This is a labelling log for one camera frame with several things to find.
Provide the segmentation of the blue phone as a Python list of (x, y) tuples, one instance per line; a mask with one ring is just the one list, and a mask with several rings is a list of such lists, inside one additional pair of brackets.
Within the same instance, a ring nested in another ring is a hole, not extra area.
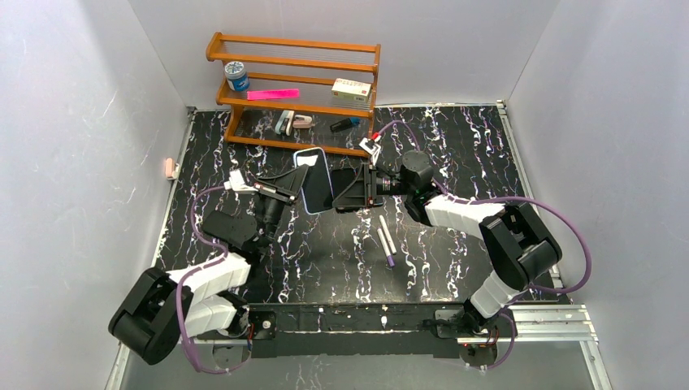
[(296, 167), (308, 167), (301, 187), (306, 213), (316, 215), (330, 210), (334, 197), (325, 151), (322, 148), (298, 150), (292, 160)]

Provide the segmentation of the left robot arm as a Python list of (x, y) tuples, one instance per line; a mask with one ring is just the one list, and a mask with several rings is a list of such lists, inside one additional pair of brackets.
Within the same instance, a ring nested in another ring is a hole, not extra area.
[(113, 314), (108, 332), (150, 365), (160, 363), (180, 345), (195, 371), (224, 374), (223, 369), (202, 365), (195, 338), (232, 325), (242, 307), (224, 293), (247, 282), (262, 250), (274, 240), (284, 207), (297, 200), (308, 170), (301, 165), (281, 175), (258, 178), (251, 185), (245, 183), (241, 171), (231, 171), (228, 181), (217, 189), (257, 197), (253, 233), (232, 234), (239, 245), (208, 240), (199, 230), (196, 207), (190, 206), (193, 234), (218, 249), (219, 255), (182, 270), (156, 266), (145, 270)]

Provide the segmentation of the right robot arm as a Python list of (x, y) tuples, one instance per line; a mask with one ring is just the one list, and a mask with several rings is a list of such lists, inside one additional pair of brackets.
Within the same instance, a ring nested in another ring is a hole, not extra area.
[(332, 207), (338, 213), (381, 205), (381, 196), (402, 196), (409, 216), (429, 227), (452, 228), (483, 241), (492, 272), (445, 325), (462, 333), (480, 332), (532, 282), (562, 258), (561, 247), (527, 201), (461, 201), (444, 193), (423, 152), (403, 155), (400, 170), (389, 172), (364, 162), (333, 169)]

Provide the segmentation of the white purple marker right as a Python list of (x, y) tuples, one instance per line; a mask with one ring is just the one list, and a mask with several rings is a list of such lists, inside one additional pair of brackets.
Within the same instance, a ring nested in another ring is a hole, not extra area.
[(397, 253), (397, 248), (396, 248), (396, 246), (392, 240), (392, 234), (389, 230), (387, 220), (382, 215), (380, 215), (379, 216), (379, 222), (380, 222), (381, 228), (383, 230), (383, 236), (385, 237), (385, 240), (388, 243), (388, 247), (391, 251), (391, 254), (394, 255)]

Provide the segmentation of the white purple marker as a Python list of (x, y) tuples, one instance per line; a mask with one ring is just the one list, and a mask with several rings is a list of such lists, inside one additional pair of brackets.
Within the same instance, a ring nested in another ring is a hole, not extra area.
[(394, 255), (397, 253), (397, 248), (396, 248), (396, 246), (392, 240), (392, 234), (389, 230), (387, 220), (382, 215), (380, 215), (379, 216), (379, 222), (380, 222), (381, 228), (383, 230), (383, 236), (385, 237), (385, 240), (388, 243), (388, 247), (391, 251), (391, 254)]
[(383, 252), (384, 252), (387, 264), (390, 268), (393, 268), (395, 266), (395, 262), (394, 262), (393, 257), (392, 257), (391, 248), (388, 245), (387, 238), (384, 235), (384, 232), (380, 227), (378, 227), (376, 231), (377, 231), (378, 237), (381, 241), (381, 245), (383, 248)]

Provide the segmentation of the pink small stapler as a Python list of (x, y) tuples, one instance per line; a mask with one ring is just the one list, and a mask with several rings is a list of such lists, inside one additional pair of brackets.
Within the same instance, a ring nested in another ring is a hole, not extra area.
[(313, 117), (295, 114), (292, 119), (292, 127), (295, 129), (309, 129), (314, 126)]

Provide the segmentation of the teal white stapler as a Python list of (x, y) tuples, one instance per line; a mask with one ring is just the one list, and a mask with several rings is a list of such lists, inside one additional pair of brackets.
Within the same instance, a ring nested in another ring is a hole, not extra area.
[(275, 133), (290, 137), (293, 133), (293, 118), (295, 112), (293, 110), (284, 110), (280, 115), (277, 124), (274, 127)]

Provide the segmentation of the black marker blue cap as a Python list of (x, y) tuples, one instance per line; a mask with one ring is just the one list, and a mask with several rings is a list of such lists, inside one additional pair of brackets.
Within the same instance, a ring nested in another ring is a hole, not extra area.
[(357, 118), (357, 117), (345, 118), (345, 119), (342, 119), (338, 122), (331, 124), (329, 129), (333, 133), (343, 132), (345, 130), (349, 130), (351, 128), (357, 127), (360, 124), (360, 122), (361, 122), (361, 119)]

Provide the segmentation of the pink flat strip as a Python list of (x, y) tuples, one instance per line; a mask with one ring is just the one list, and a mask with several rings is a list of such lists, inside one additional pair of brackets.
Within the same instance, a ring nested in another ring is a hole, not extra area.
[(268, 89), (248, 91), (248, 101), (294, 99), (300, 97), (299, 89)]

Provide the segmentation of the orange wooden shelf rack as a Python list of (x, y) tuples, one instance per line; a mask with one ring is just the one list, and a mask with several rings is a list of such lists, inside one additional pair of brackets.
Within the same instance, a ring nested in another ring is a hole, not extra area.
[[(250, 100), (245, 92), (231, 90), (224, 81), (216, 93), (220, 106), (229, 106), (230, 119), (223, 139), (229, 143), (260, 145), (288, 150), (315, 146), (330, 154), (363, 158), (358, 145), (337, 146), (331, 142), (298, 143), (284, 136), (256, 138), (241, 126), (248, 111), (291, 110), (296, 113), (334, 115), (364, 119), (366, 134), (374, 132), (375, 99), (379, 78), (380, 45), (360, 45), (286, 38), (249, 37), (216, 32), (206, 47), (210, 62), (242, 62), (248, 66), (250, 90), (296, 89), (298, 97)], [(332, 96), (336, 79), (364, 77), (371, 84), (370, 100), (355, 102)]]

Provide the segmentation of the white red cardboard box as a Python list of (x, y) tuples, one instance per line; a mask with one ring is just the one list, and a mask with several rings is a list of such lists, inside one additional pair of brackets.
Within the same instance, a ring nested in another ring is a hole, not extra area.
[(343, 98), (355, 102), (368, 103), (371, 90), (372, 84), (337, 78), (331, 87), (331, 95), (335, 98)]

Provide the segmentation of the blue white round jar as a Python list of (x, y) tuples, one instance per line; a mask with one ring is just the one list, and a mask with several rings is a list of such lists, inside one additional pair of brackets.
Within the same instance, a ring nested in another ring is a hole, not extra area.
[(244, 92), (249, 88), (249, 77), (242, 62), (228, 62), (224, 65), (223, 71), (230, 90)]

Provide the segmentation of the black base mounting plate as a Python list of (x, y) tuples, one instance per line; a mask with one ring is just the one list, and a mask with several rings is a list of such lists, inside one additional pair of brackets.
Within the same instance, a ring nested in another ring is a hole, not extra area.
[(517, 335), (515, 327), (511, 310), (479, 323), (460, 303), (259, 304), (242, 310), (238, 324), (201, 339), (236, 346), (249, 337), (256, 358), (430, 355), (492, 362), (498, 344)]

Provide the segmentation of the pink wall clip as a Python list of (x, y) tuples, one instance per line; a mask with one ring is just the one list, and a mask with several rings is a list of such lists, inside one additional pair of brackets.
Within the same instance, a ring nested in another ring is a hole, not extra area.
[(164, 162), (164, 174), (167, 180), (177, 180), (180, 173), (180, 165), (173, 158), (166, 158)]

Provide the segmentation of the aluminium front rail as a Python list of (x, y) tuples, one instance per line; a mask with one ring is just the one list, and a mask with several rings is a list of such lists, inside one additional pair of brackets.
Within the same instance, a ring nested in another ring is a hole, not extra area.
[(503, 317), (474, 331), (460, 328), (461, 307), (451, 303), (257, 304), (240, 312), (240, 324), (228, 331), (208, 331), (201, 341), (230, 340), (253, 331), (255, 340), (297, 335), (417, 335), (429, 333), (460, 344), (507, 342), (597, 342), (585, 305), (519, 302)]

